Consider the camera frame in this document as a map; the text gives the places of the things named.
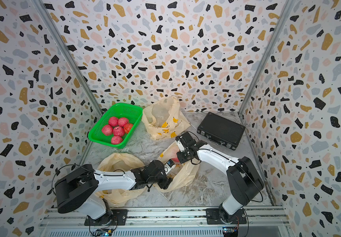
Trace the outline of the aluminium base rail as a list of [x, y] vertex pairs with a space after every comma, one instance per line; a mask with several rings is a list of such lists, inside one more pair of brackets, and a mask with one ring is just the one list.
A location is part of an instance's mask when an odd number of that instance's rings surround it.
[[48, 211], [39, 226], [40, 237], [291, 237], [280, 206], [247, 206], [228, 224], [216, 207], [114, 208], [105, 225], [89, 223], [79, 213]]

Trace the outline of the beige plastic bag with apples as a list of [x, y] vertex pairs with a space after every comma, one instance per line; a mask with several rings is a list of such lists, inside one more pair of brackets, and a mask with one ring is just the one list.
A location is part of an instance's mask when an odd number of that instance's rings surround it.
[[122, 207], [130, 199], [141, 195], [147, 188], [134, 190], [135, 176], [132, 169], [143, 167], [144, 163], [137, 157], [127, 153], [113, 153], [98, 166], [98, 171], [107, 175], [97, 176], [100, 181], [95, 195], [107, 200], [111, 207]]

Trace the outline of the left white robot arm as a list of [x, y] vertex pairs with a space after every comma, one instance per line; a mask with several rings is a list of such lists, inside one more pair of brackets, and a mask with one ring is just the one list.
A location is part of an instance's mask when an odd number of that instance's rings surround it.
[[159, 160], [149, 165], [121, 172], [105, 172], [93, 169], [91, 164], [79, 166], [54, 186], [58, 213], [81, 212], [94, 221], [110, 218], [112, 211], [107, 201], [96, 195], [107, 190], [141, 190], [157, 184], [167, 189], [172, 182], [168, 176], [175, 163]]

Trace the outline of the green plastic mesh basket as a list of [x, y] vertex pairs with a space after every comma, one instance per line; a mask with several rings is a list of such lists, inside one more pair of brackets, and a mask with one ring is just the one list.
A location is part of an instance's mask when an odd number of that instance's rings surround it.
[[88, 134], [90, 141], [122, 149], [140, 124], [143, 109], [139, 106], [118, 103], [94, 125]]

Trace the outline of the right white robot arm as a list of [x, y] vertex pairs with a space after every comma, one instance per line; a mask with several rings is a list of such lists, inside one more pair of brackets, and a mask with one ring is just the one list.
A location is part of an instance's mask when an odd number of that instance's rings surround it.
[[264, 188], [262, 178], [248, 157], [239, 159], [226, 155], [203, 140], [196, 141], [189, 132], [176, 136], [175, 141], [179, 148], [177, 158], [182, 164], [198, 160], [210, 164], [226, 175], [231, 194], [221, 204], [225, 215], [234, 215]]

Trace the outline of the black flat box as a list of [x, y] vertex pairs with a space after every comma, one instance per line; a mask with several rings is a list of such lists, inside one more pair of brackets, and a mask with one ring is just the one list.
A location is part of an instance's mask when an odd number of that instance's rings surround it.
[[236, 150], [244, 134], [245, 126], [208, 112], [197, 128], [197, 133], [209, 141]]

